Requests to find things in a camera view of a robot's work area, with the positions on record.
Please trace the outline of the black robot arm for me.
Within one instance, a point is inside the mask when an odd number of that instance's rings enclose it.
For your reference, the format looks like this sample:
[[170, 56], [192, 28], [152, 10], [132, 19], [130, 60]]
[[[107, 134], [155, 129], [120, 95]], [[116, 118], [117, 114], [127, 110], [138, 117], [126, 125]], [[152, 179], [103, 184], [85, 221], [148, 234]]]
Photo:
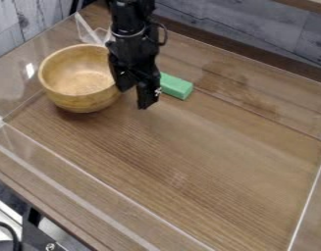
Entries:
[[156, 56], [167, 41], [159, 29], [166, 27], [152, 19], [155, 0], [107, 0], [107, 5], [111, 38], [104, 45], [115, 86], [120, 92], [136, 87], [138, 108], [146, 110], [160, 96]]

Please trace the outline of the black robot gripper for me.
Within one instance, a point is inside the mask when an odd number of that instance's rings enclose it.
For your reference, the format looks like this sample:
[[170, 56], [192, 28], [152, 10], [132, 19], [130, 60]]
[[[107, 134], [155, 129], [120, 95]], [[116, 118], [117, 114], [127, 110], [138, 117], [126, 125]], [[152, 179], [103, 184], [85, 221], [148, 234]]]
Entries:
[[160, 72], [156, 56], [162, 42], [156, 32], [121, 35], [115, 32], [105, 43], [108, 66], [120, 92], [136, 85], [138, 108], [146, 110], [160, 97]]

